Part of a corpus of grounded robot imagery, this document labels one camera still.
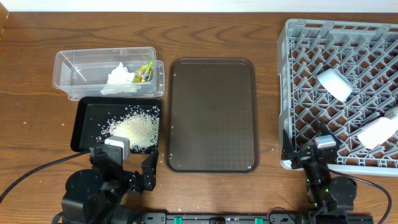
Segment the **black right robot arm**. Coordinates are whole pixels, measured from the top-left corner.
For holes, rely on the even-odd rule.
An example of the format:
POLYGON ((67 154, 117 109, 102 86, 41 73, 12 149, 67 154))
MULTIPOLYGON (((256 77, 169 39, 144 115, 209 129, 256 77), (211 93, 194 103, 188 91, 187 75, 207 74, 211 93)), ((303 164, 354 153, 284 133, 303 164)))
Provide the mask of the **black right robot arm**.
POLYGON ((313 143, 300 151, 293 149, 286 130, 282 132, 283 161, 290 161, 291 168, 303 169, 307 176, 308 201, 314 204, 300 214, 295 223, 373 223, 370 215, 350 215, 354 209, 357 183, 351 177, 332 177, 328 163, 338 157, 341 141, 326 127, 321 125, 321 135, 313 143))

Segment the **white tissue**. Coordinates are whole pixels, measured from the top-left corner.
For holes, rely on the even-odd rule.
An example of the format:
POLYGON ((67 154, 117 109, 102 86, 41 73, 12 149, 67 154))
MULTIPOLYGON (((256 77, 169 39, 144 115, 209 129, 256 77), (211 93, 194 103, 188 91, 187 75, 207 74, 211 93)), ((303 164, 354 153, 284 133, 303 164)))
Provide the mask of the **white tissue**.
POLYGON ((128 69, 120 62, 119 65, 108 75, 108 81, 100 91, 102 95, 117 94, 121 92, 134 93, 137 91, 137 85, 133 84, 134 72, 128 69))

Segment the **white rice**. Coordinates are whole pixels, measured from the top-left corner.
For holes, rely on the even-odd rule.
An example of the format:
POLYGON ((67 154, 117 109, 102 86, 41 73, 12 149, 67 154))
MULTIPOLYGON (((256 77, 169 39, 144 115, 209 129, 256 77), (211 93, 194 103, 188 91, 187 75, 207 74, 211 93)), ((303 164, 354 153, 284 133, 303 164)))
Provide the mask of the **white rice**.
POLYGON ((94 122, 99 129, 95 137, 97 141, 104 141, 111 136, 127 138, 133 154, 150 154, 157 149, 159 106, 112 105, 101 106, 96 111, 99 115, 99 121, 94 122))

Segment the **white cup green inside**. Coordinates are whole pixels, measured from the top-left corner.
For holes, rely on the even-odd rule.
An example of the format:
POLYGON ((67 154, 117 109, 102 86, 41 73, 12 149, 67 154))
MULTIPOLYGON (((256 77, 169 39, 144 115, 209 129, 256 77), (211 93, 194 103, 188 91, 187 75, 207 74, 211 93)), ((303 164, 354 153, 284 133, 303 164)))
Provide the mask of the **white cup green inside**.
POLYGON ((384 113, 384 116, 389 119, 393 119, 397 117, 398 114, 398 106, 395 106, 384 113))

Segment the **white cup pink inside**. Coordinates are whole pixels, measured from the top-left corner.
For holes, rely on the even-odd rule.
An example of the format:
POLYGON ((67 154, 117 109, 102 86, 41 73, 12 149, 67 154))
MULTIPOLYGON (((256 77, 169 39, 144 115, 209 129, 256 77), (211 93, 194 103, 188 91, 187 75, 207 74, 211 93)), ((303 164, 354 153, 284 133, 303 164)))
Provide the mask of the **white cup pink inside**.
POLYGON ((397 131, 397 117, 380 117, 363 127, 358 140, 368 149, 374 149, 387 141, 397 131))

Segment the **yellow green snack wrapper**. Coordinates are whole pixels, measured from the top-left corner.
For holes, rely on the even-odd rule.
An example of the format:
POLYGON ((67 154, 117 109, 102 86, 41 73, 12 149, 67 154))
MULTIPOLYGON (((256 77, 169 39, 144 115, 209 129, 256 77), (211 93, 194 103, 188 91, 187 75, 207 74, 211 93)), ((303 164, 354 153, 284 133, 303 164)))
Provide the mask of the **yellow green snack wrapper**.
POLYGON ((134 73, 133 83, 144 83, 149 80, 153 71, 153 62, 143 65, 134 73))

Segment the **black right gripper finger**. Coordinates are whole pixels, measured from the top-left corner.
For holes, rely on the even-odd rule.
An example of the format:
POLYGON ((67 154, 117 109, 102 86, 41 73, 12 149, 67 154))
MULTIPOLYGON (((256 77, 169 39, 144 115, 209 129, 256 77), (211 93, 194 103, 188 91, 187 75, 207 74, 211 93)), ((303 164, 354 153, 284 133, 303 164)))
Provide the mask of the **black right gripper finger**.
POLYGON ((300 158, 303 157, 303 152, 294 151, 292 142, 286 130, 283 130, 282 133, 282 143, 283 146, 282 146, 281 159, 283 161, 290 161, 291 162, 290 166, 292 169, 301 169, 303 165, 300 158))
POLYGON ((321 124, 320 149, 329 150, 337 154, 341 146, 341 141, 329 130, 327 125, 321 124))

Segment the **light blue rice bowl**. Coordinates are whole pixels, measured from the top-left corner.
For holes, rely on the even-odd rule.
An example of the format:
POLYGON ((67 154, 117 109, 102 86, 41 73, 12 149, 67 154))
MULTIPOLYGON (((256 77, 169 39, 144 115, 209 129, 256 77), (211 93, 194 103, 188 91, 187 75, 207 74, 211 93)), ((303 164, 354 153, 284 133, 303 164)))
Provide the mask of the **light blue rice bowl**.
POLYGON ((353 92, 351 83, 334 68, 329 68, 317 75, 317 80, 327 92, 341 102, 345 102, 353 92))

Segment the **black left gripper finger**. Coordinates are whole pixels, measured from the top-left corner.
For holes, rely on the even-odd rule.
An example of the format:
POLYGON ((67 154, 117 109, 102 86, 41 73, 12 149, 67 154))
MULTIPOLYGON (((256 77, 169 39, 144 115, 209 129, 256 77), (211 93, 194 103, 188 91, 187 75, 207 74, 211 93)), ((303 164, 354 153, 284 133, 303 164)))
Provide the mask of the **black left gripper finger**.
POLYGON ((123 173, 123 149, 121 147, 95 144, 89 150, 90 162, 100 174, 123 173))
POLYGON ((159 158, 158 150, 153 151, 141 164, 142 179, 146 190, 154 190, 156 186, 156 170, 159 158))

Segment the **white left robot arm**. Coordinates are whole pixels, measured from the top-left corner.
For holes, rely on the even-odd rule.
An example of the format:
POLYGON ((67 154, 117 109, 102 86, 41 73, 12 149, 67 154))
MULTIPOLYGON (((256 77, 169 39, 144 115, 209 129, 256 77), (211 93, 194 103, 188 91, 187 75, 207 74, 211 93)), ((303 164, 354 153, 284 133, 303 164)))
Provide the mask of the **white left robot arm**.
POLYGON ((141 164, 142 173, 123 169, 121 147, 96 144, 90 147, 91 169, 72 174, 66 181, 62 211, 52 223, 143 223, 141 214, 121 205, 125 194, 141 195, 156 186, 159 152, 141 164))

